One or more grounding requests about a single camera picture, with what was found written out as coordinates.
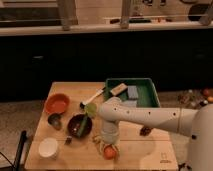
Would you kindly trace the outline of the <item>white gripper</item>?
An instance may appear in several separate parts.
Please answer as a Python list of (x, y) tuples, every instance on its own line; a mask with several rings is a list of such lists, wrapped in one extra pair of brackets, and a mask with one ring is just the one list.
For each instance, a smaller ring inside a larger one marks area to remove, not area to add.
[[(106, 132), (106, 131), (101, 131), (101, 138), (104, 143), (106, 144), (115, 144), (118, 141), (119, 138), (119, 132)], [(99, 153), (100, 155), (104, 156), (104, 149), (105, 149), (105, 144), (101, 143), (99, 145)], [(115, 150), (115, 159), (118, 159), (120, 156), (120, 150), (117, 145), (113, 145), (113, 149)]]

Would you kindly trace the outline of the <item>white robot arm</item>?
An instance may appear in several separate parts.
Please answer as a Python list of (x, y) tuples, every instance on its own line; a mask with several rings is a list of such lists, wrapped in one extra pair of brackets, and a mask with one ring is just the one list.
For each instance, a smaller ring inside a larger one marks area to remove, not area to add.
[(213, 104), (199, 110), (128, 107), (118, 97), (112, 97), (100, 105), (98, 114), (105, 143), (118, 140), (120, 121), (178, 133), (190, 138), (184, 171), (213, 171)]

